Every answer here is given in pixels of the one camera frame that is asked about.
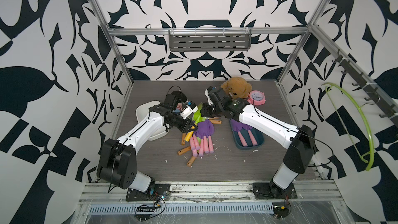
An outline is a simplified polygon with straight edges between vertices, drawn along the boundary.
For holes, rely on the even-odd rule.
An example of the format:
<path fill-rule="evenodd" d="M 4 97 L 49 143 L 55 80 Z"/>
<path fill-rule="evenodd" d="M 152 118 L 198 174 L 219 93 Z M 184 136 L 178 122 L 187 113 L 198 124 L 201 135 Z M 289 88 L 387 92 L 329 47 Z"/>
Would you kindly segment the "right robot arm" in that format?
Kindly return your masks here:
<path fill-rule="evenodd" d="M 287 150 L 272 180 L 258 191 L 254 189 L 254 194 L 260 198 L 291 198 L 294 192 L 293 181 L 298 175 L 305 173 L 316 152 L 311 128 L 285 123 L 258 110 L 245 99 L 233 99 L 220 87 L 208 87 L 205 95 L 208 102 L 202 106 L 203 117 L 224 116 L 247 124 L 271 137 Z"/>

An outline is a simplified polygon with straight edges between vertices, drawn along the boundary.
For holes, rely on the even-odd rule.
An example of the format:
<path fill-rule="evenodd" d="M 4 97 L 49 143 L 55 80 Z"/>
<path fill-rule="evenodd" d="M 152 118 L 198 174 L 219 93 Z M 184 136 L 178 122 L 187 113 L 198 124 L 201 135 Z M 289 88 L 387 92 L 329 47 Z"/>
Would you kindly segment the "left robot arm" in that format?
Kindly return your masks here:
<path fill-rule="evenodd" d="M 198 129 L 190 118 L 173 112 L 164 114 L 150 112 L 144 120 L 116 140 L 108 139 L 102 145 L 96 175 L 111 186 L 140 191 L 152 196 L 154 178 L 140 172 L 136 155 L 149 138 L 165 125 L 178 128 L 187 137 Z"/>

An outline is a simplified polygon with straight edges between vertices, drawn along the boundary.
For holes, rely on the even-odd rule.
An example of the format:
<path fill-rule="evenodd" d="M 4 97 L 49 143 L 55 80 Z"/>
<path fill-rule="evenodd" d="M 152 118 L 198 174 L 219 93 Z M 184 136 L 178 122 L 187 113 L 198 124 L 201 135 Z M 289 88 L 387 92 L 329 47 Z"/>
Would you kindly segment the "green shovel yellow handle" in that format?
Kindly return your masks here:
<path fill-rule="evenodd" d="M 206 120 L 206 117 L 203 117 L 201 114 L 201 111 L 197 111 L 193 115 L 193 121 L 195 122 L 196 125 L 198 125 L 200 122 L 203 122 Z"/>

